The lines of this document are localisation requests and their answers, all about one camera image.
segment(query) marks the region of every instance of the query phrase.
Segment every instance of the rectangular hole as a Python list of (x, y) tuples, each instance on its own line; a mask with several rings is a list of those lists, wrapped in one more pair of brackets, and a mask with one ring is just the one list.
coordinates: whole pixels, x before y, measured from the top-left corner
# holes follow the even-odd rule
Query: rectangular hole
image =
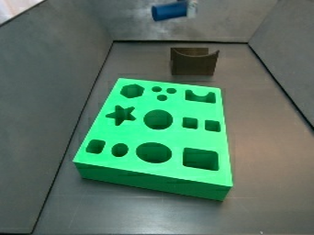
[(100, 154), (102, 152), (104, 145), (105, 145), (105, 141), (90, 140), (85, 147), (85, 151), (93, 154)]
[(196, 129), (198, 126), (197, 119), (190, 117), (182, 117), (182, 128), (185, 129)]
[(217, 171), (217, 153), (215, 151), (184, 148), (182, 165), (185, 167)]
[(220, 132), (220, 124), (217, 121), (205, 120), (204, 129), (208, 131)]

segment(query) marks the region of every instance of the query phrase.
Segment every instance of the star-shaped hole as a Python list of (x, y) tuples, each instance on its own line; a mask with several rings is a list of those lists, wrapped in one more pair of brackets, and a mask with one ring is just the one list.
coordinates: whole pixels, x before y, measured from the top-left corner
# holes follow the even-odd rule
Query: star-shaped hole
[(114, 106), (114, 111), (110, 114), (106, 114), (106, 118), (114, 119), (114, 126), (120, 126), (125, 120), (133, 121), (136, 118), (130, 115), (134, 107), (121, 108), (120, 106)]

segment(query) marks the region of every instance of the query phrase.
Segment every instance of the gray wall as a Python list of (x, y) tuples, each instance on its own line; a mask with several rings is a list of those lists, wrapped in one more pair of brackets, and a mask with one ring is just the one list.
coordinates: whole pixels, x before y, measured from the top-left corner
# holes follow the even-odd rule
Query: gray wall
[(248, 44), (314, 127), (314, 1), (280, 0)]
[(0, 27), (0, 232), (29, 233), (112, 39), (84, 0)]
[(198, 0), (194, 19), (154, 22), (150, 6), (174, 0), (93, 0), (102, 24), (117, 40), (247, 42), (276, 0)]

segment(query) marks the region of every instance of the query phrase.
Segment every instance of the blue object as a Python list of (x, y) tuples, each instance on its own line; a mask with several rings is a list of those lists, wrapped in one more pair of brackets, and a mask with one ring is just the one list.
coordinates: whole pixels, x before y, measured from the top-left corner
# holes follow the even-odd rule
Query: blue object
[(152, 19), (154, 21), (185, 16), (186, 1), (177, 1), (170, 4), (152, 6)]

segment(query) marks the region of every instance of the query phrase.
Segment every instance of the green foam block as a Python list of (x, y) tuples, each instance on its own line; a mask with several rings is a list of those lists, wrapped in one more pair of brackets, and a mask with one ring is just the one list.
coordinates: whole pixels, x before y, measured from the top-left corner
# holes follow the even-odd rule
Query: green foam block
[(232, 182), (220, 90), (120, 78), (73, 162), (82, 178), (223, 200)]

